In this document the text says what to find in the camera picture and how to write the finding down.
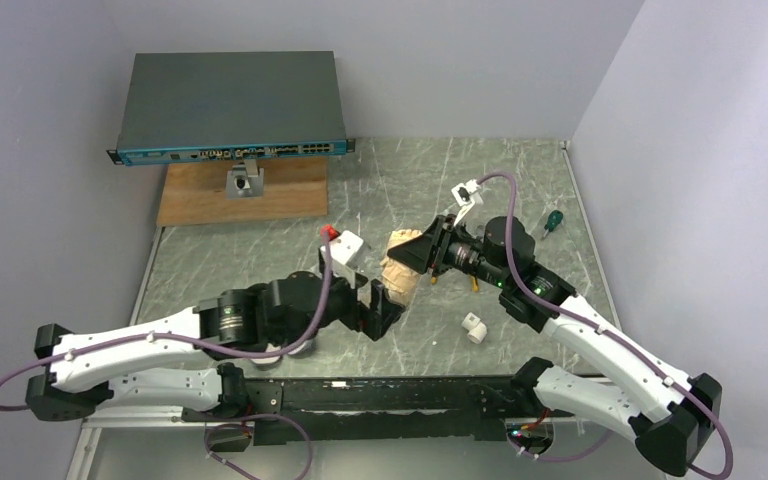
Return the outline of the beige umbrella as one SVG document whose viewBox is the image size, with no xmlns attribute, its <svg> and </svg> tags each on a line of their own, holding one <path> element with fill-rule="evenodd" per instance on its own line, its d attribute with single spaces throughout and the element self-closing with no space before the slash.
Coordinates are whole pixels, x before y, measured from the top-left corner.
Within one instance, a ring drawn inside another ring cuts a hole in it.
<svg viewBox="0 0 768 480">
<path fill-rule="evenodd" d="M 382 268 L 381 282 L 387 289 L 388 299 L 402 307 L 408 307 L 413 299 L 420 274 L 404 264 L 393 260 L 388 256 L 387 252 L 391 248 L 402 245 L 421 235 L 422 232 L 416 229 L 392 231 L 385 248 L 385 254 L 380 262 Z"/>
</svg>

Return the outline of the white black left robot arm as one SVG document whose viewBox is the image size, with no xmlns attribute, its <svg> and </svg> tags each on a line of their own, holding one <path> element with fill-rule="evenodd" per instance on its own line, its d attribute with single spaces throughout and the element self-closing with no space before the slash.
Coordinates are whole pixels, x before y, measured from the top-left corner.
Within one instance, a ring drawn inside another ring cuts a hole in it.
<svg viewBox="0 0 768 480">
<path fill-rule="evenodd" d="M 77 334 L 58 324 L 37 331 L 45 370 L 25 402 L 42 421 L 83 419 L 120 406 L 180 406 L 214 418 L 253 411 L 236 359 L 277 360 L 311 347 L 334 322 L 377 341 L 405 310 L 383 282 L 294 272 L 231 289 L 173 315 Z"/>
</svg>

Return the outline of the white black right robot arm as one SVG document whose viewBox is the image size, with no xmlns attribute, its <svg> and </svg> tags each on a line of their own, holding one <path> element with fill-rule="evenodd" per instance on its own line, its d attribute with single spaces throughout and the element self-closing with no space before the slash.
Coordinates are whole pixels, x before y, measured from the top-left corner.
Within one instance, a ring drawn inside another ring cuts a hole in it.
<svg viewBox="0 0 768 480">
<path fill-rule="evenodd" d="M 498 287 L 499 303 L 512 319 L 572 349 L 612 382 L 532 358 L 510 380 L 520 401 L 597 423 L 631 441 L 666 474 L 683 477 L 692 470 L 716 429 L 720 382 L 669 365 L 618 330 L 535 260 L 535 240 L 517 218 L 492 218 L 482 236 L 454 220 L 436 217 L 419 236 L 389 248 L 388 258 L 419 274 L 457 270 Z"/>
</svg>

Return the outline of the white plastic pipe fitting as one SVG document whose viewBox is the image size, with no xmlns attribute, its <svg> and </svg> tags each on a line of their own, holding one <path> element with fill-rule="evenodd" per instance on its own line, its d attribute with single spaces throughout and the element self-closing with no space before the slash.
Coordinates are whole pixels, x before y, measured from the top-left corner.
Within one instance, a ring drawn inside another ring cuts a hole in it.
<svg viewBox="0 0 768 480">
<path fill-rule="evenodd" d="M 465 330 L 468 340 L 474 344 L 481 344 L 488 332 L 487 325 L 472 312 L 464 317 L 461 327 Z"/>
</svg>

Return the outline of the wooden board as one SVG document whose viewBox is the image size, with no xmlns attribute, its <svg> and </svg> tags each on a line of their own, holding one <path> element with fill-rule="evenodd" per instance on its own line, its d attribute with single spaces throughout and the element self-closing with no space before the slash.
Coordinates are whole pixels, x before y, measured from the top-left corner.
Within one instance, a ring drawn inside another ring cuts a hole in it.
<svg viewBox="0 0 768 480">
<path fill-rule="evenodd" d="M 320 217 L 328 212 L 325 156 L 168 167 L 159 227 Z"/>
</svg>

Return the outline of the yellow handled pliers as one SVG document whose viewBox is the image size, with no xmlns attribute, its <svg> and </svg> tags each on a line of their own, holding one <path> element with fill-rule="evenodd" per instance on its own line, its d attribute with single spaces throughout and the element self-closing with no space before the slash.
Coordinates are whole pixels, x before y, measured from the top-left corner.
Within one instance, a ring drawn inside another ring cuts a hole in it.
<svg viewBox="0 0 768 480">
<path fill-rule="evenodd" d="M 430 283 L 435 288 L 439 287 L 448 291 L 466 293 L 480 291 L 479 282 L 473 275 L 465 274 L 455 269 L 445 272 L 432 272 L 430 274 Z"/>
</svg>

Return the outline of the green handled screwdriver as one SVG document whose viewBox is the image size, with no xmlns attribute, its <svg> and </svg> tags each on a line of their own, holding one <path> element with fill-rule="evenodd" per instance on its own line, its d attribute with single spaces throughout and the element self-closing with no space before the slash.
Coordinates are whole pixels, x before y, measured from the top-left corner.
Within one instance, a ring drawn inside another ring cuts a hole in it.
<svg viewBox="0 0 768 480">
<path fill-rule="evenodd" d="M 553 210 L 549 213 L 543 226 L 542 238 L 556 231 L 564 220 L 564 213 L 560 210 Z"/>
</svg>

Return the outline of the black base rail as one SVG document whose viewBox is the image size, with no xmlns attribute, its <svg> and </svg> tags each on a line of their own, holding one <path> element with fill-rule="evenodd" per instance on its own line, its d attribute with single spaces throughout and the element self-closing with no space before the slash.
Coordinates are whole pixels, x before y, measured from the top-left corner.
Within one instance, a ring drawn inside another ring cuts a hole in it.
<svg viewBox="0 0 768 480">
<path fill-rule="evenodd" d="M 508 376 L 265 378 L 246 382 L 254 443 L 294 440 L 287 417 L 315 441 L 470 437 L 503 441 L 544 416 Z"/>
</svg>

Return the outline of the grey metal stand bracket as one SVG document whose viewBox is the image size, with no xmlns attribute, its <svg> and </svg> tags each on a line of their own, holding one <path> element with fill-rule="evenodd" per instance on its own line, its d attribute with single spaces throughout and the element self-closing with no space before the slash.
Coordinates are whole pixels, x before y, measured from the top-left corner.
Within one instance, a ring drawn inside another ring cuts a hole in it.
<svg viewBox="0 0 768 480">
<path fill-rule="evenodd" d="M 264 169 L 255 159 L 234 164 L 227 172 L 226 197 L 228 199 L 253 198 L 264 194 Z"/>
</svg>

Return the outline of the grey network switch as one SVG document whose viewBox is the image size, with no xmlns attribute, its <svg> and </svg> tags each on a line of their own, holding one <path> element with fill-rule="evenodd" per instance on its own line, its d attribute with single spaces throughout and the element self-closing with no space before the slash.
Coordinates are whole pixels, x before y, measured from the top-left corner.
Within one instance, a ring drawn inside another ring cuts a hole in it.
<svg viewBox="0 0 768 480">
<path fill-rule="evenodd" d="M 331 51 L 138 53 L 116 165 L 341 156 L 355 150 Z"/>
</svg>

